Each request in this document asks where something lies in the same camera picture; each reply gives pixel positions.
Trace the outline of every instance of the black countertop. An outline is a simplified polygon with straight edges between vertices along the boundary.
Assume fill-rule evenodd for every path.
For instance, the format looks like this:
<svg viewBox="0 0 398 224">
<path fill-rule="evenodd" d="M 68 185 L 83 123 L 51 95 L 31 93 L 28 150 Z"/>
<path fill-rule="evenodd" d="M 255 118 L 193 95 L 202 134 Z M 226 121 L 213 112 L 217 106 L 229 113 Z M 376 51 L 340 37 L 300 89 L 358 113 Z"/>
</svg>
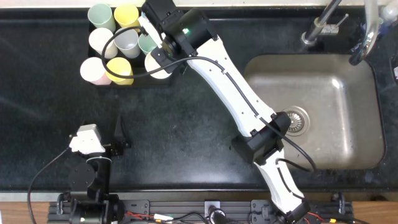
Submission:
<svg viewBox="0 0 398 224">
<path fill-rule="evenodd" d="M 243 73 L 264 54 L 349 54 L 359 42 L 362 8 L 339 9 L 350 18 L 334 37 L 303 47 L 300 35 L 321 9 L 208 9 L 206 13 Z M 123 115 L 132 149 L 113 159 L 111 190 L 264 190 L 255 167 L 245 164 L 230 141 L 238 131 L 221 100 L 193 70 L 169 88 L 98 88 L 81 79 L 87 58 L 86 9 L 0 12 L 0 190 L 25 191 L 33 176 L 67 147 L 83 120 L 96 123 L 103 142 Z M 374 69 L 386 154 L 367 170 L 293 170 L 303 191 L 398 188 L 398 86 L 390 58 L 398 29 L 378 40 L 367 61 Z M 69 171 L 83 159 L 69 153 L 43 173 L 36 189 L 68 189 Z"/>
</svg>

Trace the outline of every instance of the sink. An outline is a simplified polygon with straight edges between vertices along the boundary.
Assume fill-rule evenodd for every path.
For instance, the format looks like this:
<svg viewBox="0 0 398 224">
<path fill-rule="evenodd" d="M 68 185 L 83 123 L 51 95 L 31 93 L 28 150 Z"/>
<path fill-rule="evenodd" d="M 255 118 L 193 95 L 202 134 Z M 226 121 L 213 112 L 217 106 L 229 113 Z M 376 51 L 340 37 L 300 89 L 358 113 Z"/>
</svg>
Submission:
<svg viewBox="0 0 398 224">
<path fill-rule="evenodd" d="M 384 155 L 372 68 L 349 55 L 261 55 L 244 77 L 274 111 L 292 120 L 287 136 L 321 169 L 367 169 Z M 284 142 L 285 157 L 310 167 Z"/>
</svg>

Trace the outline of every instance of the yellow cup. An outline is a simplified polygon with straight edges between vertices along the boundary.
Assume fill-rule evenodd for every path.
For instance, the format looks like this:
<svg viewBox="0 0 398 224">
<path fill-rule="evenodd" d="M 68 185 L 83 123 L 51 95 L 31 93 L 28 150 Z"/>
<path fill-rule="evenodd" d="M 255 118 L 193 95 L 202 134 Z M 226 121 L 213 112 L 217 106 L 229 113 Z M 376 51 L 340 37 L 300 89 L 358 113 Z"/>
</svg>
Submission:
<svg viewBox="0 0 398 224">
<path fill-rule="evenodd" d="M 114 10 L 114 19 L 121 27 L 140 26 L 138 9 L 133 4 L 123 4 Z"/>
<path fill-rule="evenodd" d="M 132 68 L 129 61 L 127 61 L 125 58 L 113 58 L 106 64 L 106 66 L 108 66 L 108 68 L 116 74 L 132 76 Z M 133 78 L 118 78 L 111 75 L 109 72 L 106 72 L 106 76 L 118 85 L 131 85 L 134 82 Z"/>
</svg>

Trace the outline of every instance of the cup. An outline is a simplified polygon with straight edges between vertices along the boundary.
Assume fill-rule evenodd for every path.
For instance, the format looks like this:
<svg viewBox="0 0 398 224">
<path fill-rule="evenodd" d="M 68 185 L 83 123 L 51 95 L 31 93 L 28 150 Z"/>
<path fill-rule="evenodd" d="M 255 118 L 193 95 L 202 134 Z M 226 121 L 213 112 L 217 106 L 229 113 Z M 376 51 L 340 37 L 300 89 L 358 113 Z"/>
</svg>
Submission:
<svg viewBox="0 0 398 224">
<path fill-rule="evenodd" d="M 80 67 L 81 77 L 94 85 L 109 85 L 111 80 L 105 74 L 105 68 L 98 57 L 86 59 Z"/>
<path fill-rule="evenodd" d="M 157 47 L 156 43 L 154 42 L 154 40 L 152 40 L 150 35 L 145 36 L 144 34 L 141 34 L 139 36 L 138 45 L 145 55 L 149 54 Z"/>
<path fill-rule="evenodd" d="M 132 69 L 131 69 L 130 63 L 125 58 L 116 57 L 114 59 L 111 59 L 106 64 L 106 66 L 108 66 L 108 68 L 112 72 L 114 72 L 118 75 L 132 76 Z M 108 76 L 108 78 L 110 80 L 112 80 L 114 83 L 116 83 L 118 85 L 131 85 L 134 81 L 133 78 L 118 78 L 108 72 L 106 72 L 106 76 Z"/>
<path fill-rule="evenodd" d="M 106 42 L 113 36 L 112 32 L 106 28 L 97 28 L 93 32 L 91 32 L 88 37 L 88 43 L 90 46 L 96 50 L 99 54 L 102 53 Z M 108 47 L 105 50 L 105 58 L 111 59 L 114 58 L 118 54 L 118 48 L 114 44 L 114 40 L 108 44 Z"/>
<path fill-rule="evenodd" d="M 116 30 L 112 16 L 112 9 L 107 4 L 96 4 L 88 10 L 88 20 L 97 28 L 107 28 L 111 32 Z"/>
<path fill-rule="evenodd" d="M 145 69 L 147 72 L 155 70 L 156 68 L 160 68 L 160 65 L 156 62 L 156 60 L 152 57 L 151 54 L 147 54 L 145 57 Z M 157 79 L 167 78 L 171 75 L 171 73 L 167 73 L 165 70 L 158 71 L 153 73 L 151 76 Z"/>
<path fill-rule="evenodd" d="M 138 34 L 135 30 L 127 30 L 118 35 L 114 40 L 114 44 L 128 58 L 136 58 L 141 52 L 138 46 Z"/>
<path fill-rule="evenodd" d="M 138 17 L 138 9 L 133 4 L 122 4 L 114 10 L 114 19 L 121 27 L 139 26 Z"/>
</svg>

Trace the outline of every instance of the white wall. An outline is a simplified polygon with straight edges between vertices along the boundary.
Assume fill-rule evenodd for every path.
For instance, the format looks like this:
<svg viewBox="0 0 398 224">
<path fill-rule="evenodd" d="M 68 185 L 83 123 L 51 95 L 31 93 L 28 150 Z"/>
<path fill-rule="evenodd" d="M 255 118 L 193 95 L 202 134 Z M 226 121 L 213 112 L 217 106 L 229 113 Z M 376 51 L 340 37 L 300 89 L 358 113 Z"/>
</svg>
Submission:
<svg viewBox="0 0 398 224">
<path fill-rule="evenodd" d="M 118 6 L 134 2 L 141 6 L 145 0 L 0 0 L 0 7 L 90 7 L 96 3 Z M 391 0 L 378 0 L 386 5 Z M 330 0 L 174 0 L 177 6 L 325 6 Z M 343 0 L 341 6 L 360 6 L 363 0 Z"/>
</svg>

